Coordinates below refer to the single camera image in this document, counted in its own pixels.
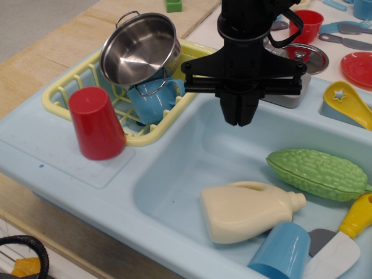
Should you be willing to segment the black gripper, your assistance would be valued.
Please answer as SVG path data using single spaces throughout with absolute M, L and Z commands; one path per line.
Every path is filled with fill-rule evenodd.
M 255 115 L 259 99 L 301 93 L 307 66 L 266 49 L 267 44 L 283 48 L 292 40 L 289 37 L 276 41 L 270 34 L 253 38 L 225 36 L 224 45 L 217 52 L 181 65 L 185 89 L 216 94 L 225 121 L 233 126 L 246 126 Z

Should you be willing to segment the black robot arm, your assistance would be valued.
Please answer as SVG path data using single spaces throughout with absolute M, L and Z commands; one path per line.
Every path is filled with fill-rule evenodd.
M 266 95 L 299 95 L 307 67 L 275 55 L 264 47 L 269 39 L 275 48 L 283 48 L 301 35 L 303 20 L 290 8 L 298 1 L 222 1 L 217 30 L 223 47 L 209 55 L 184 62 L 187 92 L 213 93 L 227 123 L 245 126 L 251 123 L 259 100 Z M 277 16 L 283 15 L 298 29 L 282 41 L 270 32 Z

